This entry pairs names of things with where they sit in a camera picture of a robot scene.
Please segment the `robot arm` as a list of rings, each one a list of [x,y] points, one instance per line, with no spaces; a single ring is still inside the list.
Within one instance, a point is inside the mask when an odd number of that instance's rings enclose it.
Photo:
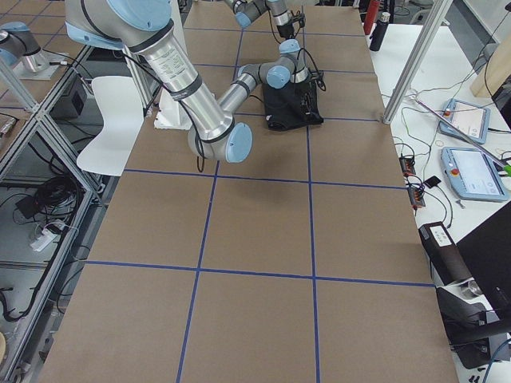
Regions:
[[[65,25],[69,37],[83,45],[127,48],[143,57],[191,120],[188,145],[197,157],[240,163],[252,149],[252,131],[236,122],[234,113],[258,85],[276,89],[283,97],[282,103],[269,104],[269,109],[283,114],[296,111],[305,124],[322,123],[316,90],[325,85],[323,72],[309,69],[308,52],[294,38],[293,25],[304,23],[303,14],[293,14],[284,1],[230,1],[228,5],[243,28],[269,13],[283,41],[276,61],[242,66],[220,99],[177,41],[176,19],[168,1],[67,1]]]
[[[289,40],[295,37],[295,15],[287,8],[284,0],[225,0],[236,22],[242,29],[248,28],[259,17],[269,13],[275,23],[280,37]]]

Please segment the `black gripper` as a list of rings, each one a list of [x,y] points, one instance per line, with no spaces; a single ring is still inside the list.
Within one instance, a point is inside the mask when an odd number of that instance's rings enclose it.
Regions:
[[[277,25],[277,30],[279,32],[280,37],[284,38],[285,40],[295,38],[295,27],[293,22],[287,22],[283,25]]]
[[[293,84],[294,101],[298,106],[317,105],[317,79],[308,78]]]

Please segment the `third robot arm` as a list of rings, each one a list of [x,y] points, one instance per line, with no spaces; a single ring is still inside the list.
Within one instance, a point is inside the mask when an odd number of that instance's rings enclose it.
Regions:
[[[39,73],[50,66],[38,41],[23,22],[1,25],[1,59],[11,68],[21,62],[31,73]]]

